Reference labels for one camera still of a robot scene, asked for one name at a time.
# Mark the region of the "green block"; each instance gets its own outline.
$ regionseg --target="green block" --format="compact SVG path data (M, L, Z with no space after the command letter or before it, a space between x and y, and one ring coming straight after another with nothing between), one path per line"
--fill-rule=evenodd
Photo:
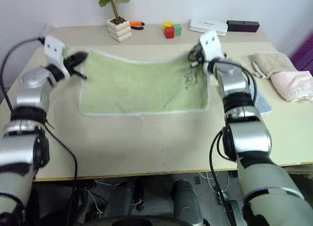
M181 25L180 24L174 24L173 27L175 30L174 36L180 36L181 35Z

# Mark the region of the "toy block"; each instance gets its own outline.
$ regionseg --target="toy block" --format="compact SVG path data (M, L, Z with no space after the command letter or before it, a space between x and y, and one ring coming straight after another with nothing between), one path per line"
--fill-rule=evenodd
M175 30L175 36L181 35L181 25L180 24L174 24L173 28Z
M167 39L173 39L175 34L175 30L173 27L166 27L165 28L165 37Z
M164 22L164 25L163 25L163 33L165 33L165 28L166 27L172 27L173 24L171 22Z

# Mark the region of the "red block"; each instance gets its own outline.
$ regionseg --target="red block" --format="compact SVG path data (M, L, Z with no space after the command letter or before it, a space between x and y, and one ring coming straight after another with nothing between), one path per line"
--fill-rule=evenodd
M173 39L175 34L174 27L166 27L164 33L167 39Z

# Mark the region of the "yellow block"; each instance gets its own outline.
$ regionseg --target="yellow block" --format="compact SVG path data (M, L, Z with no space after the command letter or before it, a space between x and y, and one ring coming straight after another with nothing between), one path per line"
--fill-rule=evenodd
M173 24L171 22L164 22L164 25L163 25L163 33L165 33L165 28L166 27L172 27Z

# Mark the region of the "beige towel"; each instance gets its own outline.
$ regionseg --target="beige towel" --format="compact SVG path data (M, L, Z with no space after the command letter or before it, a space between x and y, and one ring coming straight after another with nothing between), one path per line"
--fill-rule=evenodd
M278 72L270 79L285 100L313 102L313 77L309 71Z
M290 59L280 52L260 52L251 56L252 64L259 78L270 78L281 71L297 71Z

